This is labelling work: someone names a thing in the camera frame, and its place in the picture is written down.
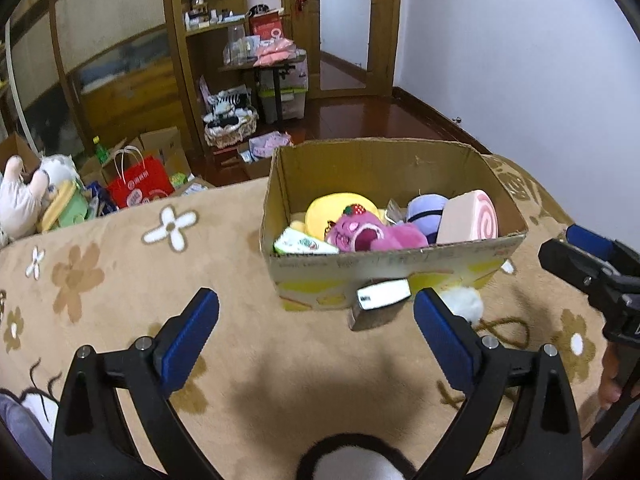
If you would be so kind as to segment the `right hand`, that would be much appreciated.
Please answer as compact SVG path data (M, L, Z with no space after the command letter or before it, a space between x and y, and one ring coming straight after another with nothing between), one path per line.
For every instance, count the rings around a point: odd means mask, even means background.
M619 370L620 358L618 357L617 346L609 342L602 358L602 374L598 389L598 399L602 410L607 411L615 402L620 400L622 387L617 382Z

